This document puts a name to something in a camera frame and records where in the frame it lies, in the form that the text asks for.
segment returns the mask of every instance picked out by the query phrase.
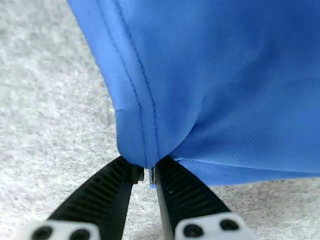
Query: fabric seam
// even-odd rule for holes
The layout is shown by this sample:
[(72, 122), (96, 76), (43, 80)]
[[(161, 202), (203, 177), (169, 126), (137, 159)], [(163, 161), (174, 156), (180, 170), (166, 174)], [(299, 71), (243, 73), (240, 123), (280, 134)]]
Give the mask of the fabric seam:
[(158, 119), (157, 119), (157, 108), (156, 108), (156, 102), (155, 102), (155, 99), (153, 97), (153, 94), (152, 94), (152, 91), (151, 91), (151, 87), (150, 87), (150, 83), (149, 83), (149, 79), (147, 78), (147, 75), (146, 75), (146, 71), (145, 71), (145, 67), (142, 63), (142, 60), (141, 60), (141, 57), (140, 57), (140, 54), (138, 52), (138, 49), (135, 45), (135, 42), (134, 42), (134, 39), (133, 39), (133, 36), (131, 34), (131, 31), (130, 31), (130, 28), (128, 26), (128, 24), (126, 23), (125, 21), (125, 16), (124, 16), (124, 13), (123, 13), (123, 9), (122, 7), (120, 6), (119, 4), (119, 1), (118, 0), (113, 0), (116, 8), (117, 8), (117, 13), (121, 19), (121, 22), (122, 22), (122, 25), (125, 29), (125, 33), (127, 35), (127, 38), (130, 42), (130, 45), (135, 53), (135, 56), (136, 56), (136, 59), (139, 63), (139, 66), (140, 66), (140, 69), (141, 69), (141, 73), (142, 73), (142, 76), (143, 76), (143, 79), (144, 79), (144, 83), (146, 85), (146, 88), (147, 88), (147, 91), (148, 91), (148, 95), (150, 97), (150, 100), (151, 100), (151, 104), (152, 104), (152, 108), (153, 108), (153, 124), (154, 124), (154, 129), (155, 129), (155, 141), (156, 141), (156, 148), (157, 148), (157, 155), (158, 155), (158, 159), (160, 160), (160, 147), (159, 147), (159, 137), (158, 137)]
[(112, 46), (113, 46), (113, 48), (115, 49), (115, 51), (116, 51), (116, 53), (117, 53), (117, 55), (118, 55), (118, 57), (119, 57), (119, 59), (120, 59), (120, 61), (121, 61), (121, 64), (122, 64), (122, 66), (123, 66), (123, 70), (124, 70), (126, 76), (128, 77), (128, 80), (129, 80), (129, 82), (130, 82), (130, 85), (131, 85), (131, 87), (132, 87), (132, 89), (133, 89), (134, 97), (135, 97), (136, 102), (137, 102), (138, 107), (139, 107), (139, 118), (140, 118), (140, 125), (141, 125), (142, 147), (143, 147), (143, 153), (144, 153), (144, 162), (145, 162), (146, 167), (148, 167), (147, 154), (146, 154), (145, 130), (144, 130), (145, 128), (144, 128), (143, 118), (142, 118), (142, 105), (141, 105), (141, 103), (140, 103), (140, 101), (139, 101), (136, 87), (135, 87), (135, 85), (134, 85), (134, 83), (133, 83), (133, 81), (132, 81), (132, 78), (131, 78), (130, 75), (129, 75), (129, 72), (128, 72), (128, 69), (127, 69), (127, 65), (126, 65), (126, 63), (125, 63), (125, 60), (123, 59), (123, 57), (122, 57), (122, 55), (121, 55), (121, 53), (120, 53), (120, 50), (119, 50), (119, 48), (117, 47), (116, 42), (115, 42), (115, 40), (114, 40), (114, 38), (113, 38), (113, 36), (112, 36), (112, 34), (111, 34), (111, 30), (110, 30), (110, 28), (109, 28), (109, 26), (108, 26), (108, 23), (107, 23), (105, 14), (104, 14), (104, 12), (103, 12), (103, 10), (102, 10), (102, 6), (101, 6), (101, 4), (100, 4), (100, 0), (96, 0), (96, 4), (97, 4), (98, 9), (99, 9), (99, 12), (100, 12), (100, 14), (101, 14), (101, 17), (102, 17), (102, 20), (103, 20), (103, 25), (105, 26), (105, 29), (106, 29), (109, 37), (110, 37)]

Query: stitching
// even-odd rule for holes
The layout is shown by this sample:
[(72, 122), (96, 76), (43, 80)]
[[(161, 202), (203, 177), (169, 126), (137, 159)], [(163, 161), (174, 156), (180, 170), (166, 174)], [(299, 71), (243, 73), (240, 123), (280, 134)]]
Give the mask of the stitching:
[(101, 17), (102, 17), (102, 20), (103, 20), (103, 24), (105, 26), (105, 29), (111, 39), (111, 43), (116, 51), (116, 53), (118, 54), (119, 58), (120, 58), (120, 61), (123, 65), (123, 69), (124, 69), (124, 72), (125, 74), (127, 75), (128, 79), (129, 79), (129, 82), (130, 82), (130, 85), (132, 86), (132, 89), (133, 89), (133, 93), (134, 93), (134, 96), (135, 96), (135, 99), (136, 99), (136, 102), (138, 104), (138, 107), (139, 107), (139, 118), (140, 118), (140, 124), (141, 124), (141, 131), (142, 131), (142, 146), (143, 146), (143, 153), (144, 153), (144, 163), (145, 163), (145, 166), (148, 168), (148, 162), (147, 162), (147, 154), (146, 154), (146, 140), (145, 140), (145, 132), (144, 132), (144, 125), (143, 125), (143, 121), (142, 121), (142, 105), (138, 99), (138, 93), (137, 93), (137, 90), (135, 88), (135, 85), (132, 81), (132, 78), (130, 77), (129, 75), (129, 72), (128, 72), (128, 69), (127, 69), (127, 66), (126, 66), (126, 63), (122, 57), (122, 55), (120, 54), (120, 50), (118, 49), (117, 45), (116, 45), (116, 42), (111, 34), (111, 31), (109, 29), (109, 26), (107, 24), (107, 21), (106, 21), (106, 18), (105, 18), (105, 14), (103, 13), (102, 11), (102, 6), (100, 4), (100, 0), (96, 0), (96, 4), (98, 6), (98, 9), (99, 9), (99, 12), (101, 14)]
[(151, 92), (151, 88), (150, 88), (150, 83), (149, 83), (149, 80), (147, 78), (147, 75), (146, 75), (146, 71), (145, 71), (145, 67), (141, 61), (141, 57), (140, 57), (140, 54), (138, 52), (138, 49), (135, 45), (135, 42), (134, 42), (134, 39), (133, 39), (133, 36), (130, 32), (130, 28), (128, 26), (128, 24), (126, 23), (125, 21), (125, 17), (124, 17), (124, 13), (123, 13), (123, 9), (122, 7), (120, 6), (119, 4), (119, 1), (118, 0), (113, 0), (116, 8), (117, 8), (117, 11), (118, 11), (118, 15), (121, 19), (121, 22), (123, 24), (123, 27), (125, 29), (125, 33), (127, 34), (127, 37), (129, 39), (129, 42), (130, 42), (130, 45), (132, 46), (133, 50), (134, 50), (134, 53), (135, 53), (135, 56), (137, 58), (137, 61), (140, 65), (140, 68), (141, 68), (141, 73), (143, 75), (143, 79), (144, 79), (144, 82), (145, 82), (145, 85), (146, 85), (146, 88), (147, 88), (147, 91), (148, 91), (148, 95), (151, 99), (151, 103), (152, 103), (152, 107), (153, 107), (153, 123), (154, 123), (154, 128), (155, 128), (155, 141), (156, 141), (156, 147), (157, 147), (157, 155), (158, 155), (158, 158), (160, 159), (160, 147), (159, 147), (159, 138), (158, 138), (158, 125), (157, 125), (157, 109), (156, 109), (156, 102), (155, 102), (155, 99), (152, 95), (152, 92)]

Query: floor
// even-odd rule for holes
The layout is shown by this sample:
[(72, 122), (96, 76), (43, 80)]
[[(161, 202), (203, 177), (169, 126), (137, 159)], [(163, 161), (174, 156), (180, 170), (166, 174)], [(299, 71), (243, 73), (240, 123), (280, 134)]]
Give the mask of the floor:
[[(45, 219), (118, 156), (111, 100), (64, 0), (0, 0), (0, 239)], [(130, 200), (124, 240), (163, 239), (155, 189)], [(320, 239), (320, 179), (213, 187), (259, 240)]]

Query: screw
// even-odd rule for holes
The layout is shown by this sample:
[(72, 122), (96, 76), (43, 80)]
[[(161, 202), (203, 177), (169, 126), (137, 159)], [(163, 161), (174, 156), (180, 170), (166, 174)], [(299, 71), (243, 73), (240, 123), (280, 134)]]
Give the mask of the screw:
[(42, 226), (38, 228), (32, 235), (32, 240), (47, 240), (52, 234), (50, 226)]
[(225, 219), (220, 222), (220, 227), (225, 231), (234, 231), (239, 229), (239, 225), (230, 219)]
[(198, 225), (189, 224), (185, 226), (183, 233), (187, 238), (197, 238), (202, 236), (204, 234), (204, 231)]
[(90, 232), (85, 229), (78, 229), (71, 234), (69, 240), (89, 240), (89, 238)]

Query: blue fabric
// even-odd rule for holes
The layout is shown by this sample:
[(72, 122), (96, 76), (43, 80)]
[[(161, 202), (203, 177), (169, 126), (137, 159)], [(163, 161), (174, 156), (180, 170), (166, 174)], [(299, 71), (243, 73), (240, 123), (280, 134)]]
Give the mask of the blue fabric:
[(119, 152), (210, 185), (320, 175), (319, 0), (69, 0)]

